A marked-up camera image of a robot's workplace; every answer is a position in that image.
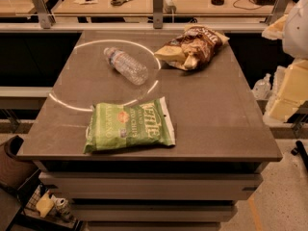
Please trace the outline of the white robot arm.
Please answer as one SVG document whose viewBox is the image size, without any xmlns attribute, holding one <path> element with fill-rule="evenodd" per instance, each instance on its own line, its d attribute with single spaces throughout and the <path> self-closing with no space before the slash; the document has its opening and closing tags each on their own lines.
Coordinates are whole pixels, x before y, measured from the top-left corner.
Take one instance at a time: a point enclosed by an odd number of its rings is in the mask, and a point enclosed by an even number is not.
<svg viewBox="0 0 308 231">
<path fill-rule="evenodd" d="M 299 0 L 290 10 L 282 44 L 284 52 L 293 58 L 308 58 L 308 0 Z"/>
</svg>

